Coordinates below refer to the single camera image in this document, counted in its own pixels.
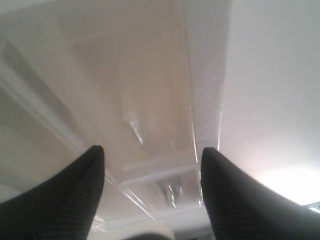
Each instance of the white wall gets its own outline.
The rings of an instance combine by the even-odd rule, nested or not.
[[[233,1],[226,60],[221,152],[300,204],[320,201],[319,12],[317,0]]]

